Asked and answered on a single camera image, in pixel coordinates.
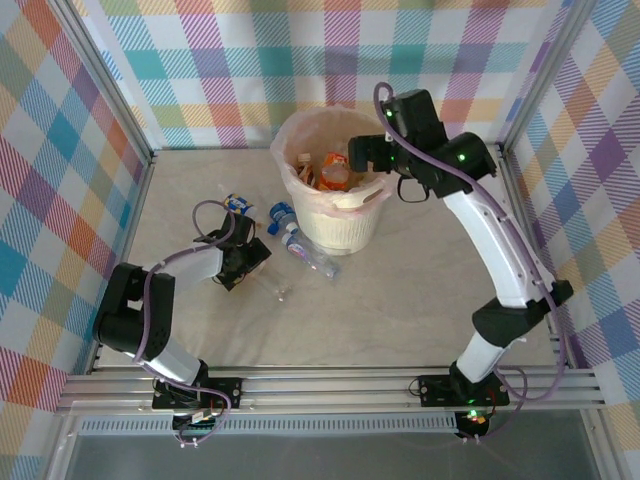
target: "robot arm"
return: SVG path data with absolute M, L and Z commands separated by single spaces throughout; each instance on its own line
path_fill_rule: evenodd
M 414 153 L 419 150 L 431 156 L 445 164 L 449 171 L 417 158 L 389 133 L 352 138 L 349 142 L 351 168 L 365 172 L 371 162 L 374 171 L 399 173 L 398 189 L 403 180 L 412 178 L 422 185 L 427 198 L 430 192 L 442 198 L 469 234 L 496 289 L 496 298 L 473 314 L 476 332 L 463 354 L 451 365 L 450 378 L 446 381 L 456 393 L 454 401 L 475 400 L 474 395 L 484 391 L 484 385 L 497 381 L 492 371 L 506 349 L 550 311 L 546 298 L 560 305 L 573 290 L 568 282 L 555 281 L 525 242 L 539 277 L 527 267 L 520 253 L 522 246 L 515 243 L 505 222 L 512 214 L 505 201 L 502 183 L 496 176 L 495 163 L 477 135 L 463 133 L 449 140 L 426 90 L 414 90 L 387 99 L 380 102 L 380 108 L 386 123 L 406 141 L 404 143 L 415 147 Z M 486 196 L 454 175 L 452 172 L 455 171 L 477 182 L 479 188 L 498 202 L 507 217 L 498 218 Z M 522 237 L 517 224 L 513 224 Z M 541 288 L 550 295 L 543 295 Z
M 220 245 L 202 249 L 222 238 L 231 228 L 229 215 L 234 215 L 235 229 Z M 227 214 L 220 230 L 197 238 L 191 244 L 193 253 L 175 258 L 153 274 L 149 305 L 153 313 L 149 340 L 142 355 L 144 364 L 161 375 L 195 385 L 206 377 L 206 364 L 188 353 L 171 337 L 173 299 L 207 278 L 216 278 L 232 290 L 245 275 L 251 273 L 270 255 L 258 238 L 249 239 L 254 221 L 240 214 Z M 121 263 L 114 268 L 93 326 L 94 338 L 119 352 L 134 357 L 143 330 L 141 298 L 143 284 L 151 268 Z

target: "water bottle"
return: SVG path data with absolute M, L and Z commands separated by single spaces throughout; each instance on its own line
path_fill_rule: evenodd
M 318 250 L 310 240 L 300 234 L 285 233 L 282 236 L 282 244 L 313 270 L 330 279 L 334 279 L 340 271 L 340 267 L 331 260 L 329 255 Z
M 269 225 L 267 232 L 271 235 L 275 235 L 281 230 L 288 233 L 296 233 L 298 231 L 296 212 L 293 211 L 293 208 L 288 203 L 276 203 L 269 211 L 269 216 L 273 223 Z
M 268 261 L 258 265 L 254 271 L 247 275 L 247 278 L 255 280 L 258 285 L 275 295 L 281 302 L 284 302 L 291 291 L 289 281 L 280 272 L 274 270 Z
M 233 213 L 239 213 L 240 215 L 244 215 L 245 217 L 249 217 L 251 220 L 256 222 L 256 227 L 261 228 L 265 222 L 262 216 L 258 215 L 258 209 L 256 206 L 248 200 L 245 200 L 237 193 L 232 193 L 227 195 L 224 199 L 224 205 L 231 210 Z

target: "bottle label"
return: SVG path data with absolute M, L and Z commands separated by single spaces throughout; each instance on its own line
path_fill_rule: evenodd
M 224 199 L 224 205 L 233 213 L 239 213 L 244 215 L 247 211 L 253 207 L 253 203 L 245 200 L 237 193 L 232 193 Z

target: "plaid wall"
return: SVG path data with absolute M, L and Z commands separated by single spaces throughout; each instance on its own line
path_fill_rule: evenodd
M 372 112 L 381 80 L 431 90 L 451 134 L 496 139 L 563 4 L 75 2 L 150 140 L 171 148 L 267 146 L 295 110 L 339 103 Z
M 640 1 L 600 0 L 518 143 L 543 260 L 640 478 Z
M 0 4 L 0 479 L 31 479 L 143 170 L 46 0 Z

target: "metal rail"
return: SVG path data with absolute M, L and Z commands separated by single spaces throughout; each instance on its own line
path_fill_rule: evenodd
M 555 367 L 524 369 L 530 396 L 549 388 Z M 419 375 L 447 374 L 446 368 L 221 368 L 212 377 L 243 378 L 240 408 L 233 415 L 408 413 L 464 411 L 464 407 L 423 408 L 409 393 Z M 515 388 L 522 388 L 519 373 L 507 374 Z M 58 404 L 58 413 L 68 415 L 127 415 L 157 412 L 151 409 L 152 378 L 143 370 L 99 371 L 89 376 L 69 377 Z M 558 392 L 544 402 L 527 402 L 528 410 L 602 408 L 604 399 L 591 370 L 567 370 Z M 500 410 L 513 410 L 516 402 Z

